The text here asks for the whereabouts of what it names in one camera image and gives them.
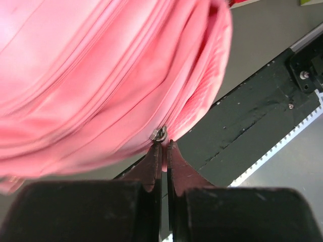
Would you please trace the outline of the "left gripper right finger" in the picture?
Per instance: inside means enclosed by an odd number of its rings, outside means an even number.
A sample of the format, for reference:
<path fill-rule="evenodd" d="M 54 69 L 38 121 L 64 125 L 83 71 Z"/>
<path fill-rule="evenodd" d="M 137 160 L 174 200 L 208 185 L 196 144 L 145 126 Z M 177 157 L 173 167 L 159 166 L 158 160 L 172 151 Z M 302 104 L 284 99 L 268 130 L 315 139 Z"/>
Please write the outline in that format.
<path fill-rule="evenodd" d="M 305 198 L 290 188 L 221 188 L 170 141 L 166 153 L 174 241 L 322 241 Z"/>

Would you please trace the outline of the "pink student backpack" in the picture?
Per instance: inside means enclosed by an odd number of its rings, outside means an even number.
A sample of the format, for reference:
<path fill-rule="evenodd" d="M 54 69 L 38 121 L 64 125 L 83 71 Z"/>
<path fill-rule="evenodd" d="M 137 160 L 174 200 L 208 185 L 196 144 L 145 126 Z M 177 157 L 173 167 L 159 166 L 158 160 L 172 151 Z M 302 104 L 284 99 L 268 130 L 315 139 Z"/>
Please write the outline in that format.
<path fill-rule="evenodd" d="M 232 29 L 227 1 L 1 1 L 1 193 L 182 137 Z"/>

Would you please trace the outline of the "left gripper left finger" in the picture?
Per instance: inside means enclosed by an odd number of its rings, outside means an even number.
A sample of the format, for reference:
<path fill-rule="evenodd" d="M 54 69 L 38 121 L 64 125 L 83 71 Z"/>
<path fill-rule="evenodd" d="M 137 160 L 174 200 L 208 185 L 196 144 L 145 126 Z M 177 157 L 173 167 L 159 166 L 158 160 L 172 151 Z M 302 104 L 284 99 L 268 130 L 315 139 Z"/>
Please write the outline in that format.
<path fill-rule="evenodd" d="M 154 143 L 118 179 L 26 186 L 1 226 L 1 241 L 160 241 L 162 154 Z"/>

